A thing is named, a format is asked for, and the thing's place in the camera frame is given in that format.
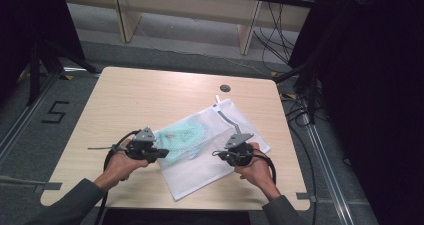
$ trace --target dark sleeve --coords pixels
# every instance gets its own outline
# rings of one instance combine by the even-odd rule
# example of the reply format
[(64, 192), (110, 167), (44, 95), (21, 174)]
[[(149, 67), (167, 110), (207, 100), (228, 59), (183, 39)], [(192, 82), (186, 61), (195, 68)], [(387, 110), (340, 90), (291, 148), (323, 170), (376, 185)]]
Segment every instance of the dark sleeve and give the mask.
[(262, 207), (270, 225), (306, 225), (307, 221), (281, 196)]
[(91, 181), (83, 179), (63, 198), (26, 224), (80, 224), (105, 193)]

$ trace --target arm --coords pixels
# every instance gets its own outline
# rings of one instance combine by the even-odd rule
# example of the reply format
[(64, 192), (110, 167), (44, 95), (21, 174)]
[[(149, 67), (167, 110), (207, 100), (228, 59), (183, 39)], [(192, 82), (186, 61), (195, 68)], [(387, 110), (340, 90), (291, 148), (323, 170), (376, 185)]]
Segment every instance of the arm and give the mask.
[(124, 152), (117, 152), (94, 183), (83, 179), (63, 198), (26, 224), (80, 224), (107, 191), (118, 185), (119, 181), (128, 180), (130, 174), (137, 168), (147, 166), (146, 160), (133, 160)]
[[(259, 149), (259, 144), (251, 143), (254, 149)], [(251, 163), (244, 167), (235, 167), (234, 171), (240, 173), (241, 179), (246, 179), (257, 186), (267, 197), (269, 203), (263, 210), (271, 225), (303, 225), (306, 221), (299, 216), (287, 198), (281, 195), (277, 186), (272, 181), (268, 164), (260, 158), (252, 158)]]

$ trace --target black handheld controller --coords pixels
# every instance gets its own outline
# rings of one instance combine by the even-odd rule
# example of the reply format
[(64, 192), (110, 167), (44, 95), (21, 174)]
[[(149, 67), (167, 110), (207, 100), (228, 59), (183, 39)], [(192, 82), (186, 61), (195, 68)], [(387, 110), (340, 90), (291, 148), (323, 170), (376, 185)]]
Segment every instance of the black handheld controller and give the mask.
[(136, 160), (146, 159), (149, 163), (156, 162), (158, 158), (165, 158), (169, 150), (157, 149), (153, 147), (153, 142), (156, 138), (149, 127), (140, 130), (127, 145), (125, 154), (128, 157)]
[(217, 155), (232, 167), (249, 165), (252, 161), (253, 147), (246, 143), (246, 140), (251, 137), (253, 134), (233, 134), (225, 146), (228, 151), (218, 152)]
[(252, 160), (250, 156), (252, 153), (253, 147), (244, 142), (237, 147), (228, 149), (228, 152), (219, 153), (218, 156), (232, 167), (247, 166)]

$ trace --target hand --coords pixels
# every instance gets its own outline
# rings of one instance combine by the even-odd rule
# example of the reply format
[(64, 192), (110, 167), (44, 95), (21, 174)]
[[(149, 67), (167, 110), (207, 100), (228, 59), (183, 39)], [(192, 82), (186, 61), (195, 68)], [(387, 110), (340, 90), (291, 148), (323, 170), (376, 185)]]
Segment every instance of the hand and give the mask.
[[(259, 150), (258, 143), (250, 143), (253, 149)], [(259, 151), (254, 150), (255, 155), (262, 155)], [(271, 172), (268, 164), (261, 158), (252, 158), (252, 161), (247, 166), (236, 166), (234, 172), (240, 173), (240, 179), (246, 179), (251, 184), (262, 190), (269, 201), (281, 196), (277, 186), (272, 181)]]
[[(126, 139), (121, 145), (127, 146), (130, 141), (130, 139)], [(134, 170), (148, 165), (146, 160), (134, 160), (129, 158), (125, 152), (118, 151), (111, 157), (106, 170), (94, 181), (94, 184), (104, 191), (109, 191), (118, 185), (119, 181), (128, 180)]]

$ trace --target white mesh bag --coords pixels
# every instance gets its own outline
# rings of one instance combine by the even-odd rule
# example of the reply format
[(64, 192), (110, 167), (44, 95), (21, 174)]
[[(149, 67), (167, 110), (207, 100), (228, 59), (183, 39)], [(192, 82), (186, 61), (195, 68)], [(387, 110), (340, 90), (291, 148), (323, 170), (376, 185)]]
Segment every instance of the white mesh bag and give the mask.
[(258, 142), (264, 153), (270, 150), (256, 128), (230, 99), (155, 131), (155, 147), (169, 150), (168, 156), (158, 159), (158, 163), (175, 200), (234, 170), (218, 156), (212, 156), (214, 151), (224, 150), (230, 136), (236, 133), (235, 127), (225, 121), (218, 110), (238, 124), (242, 133), (254, 134), (247, 142)]

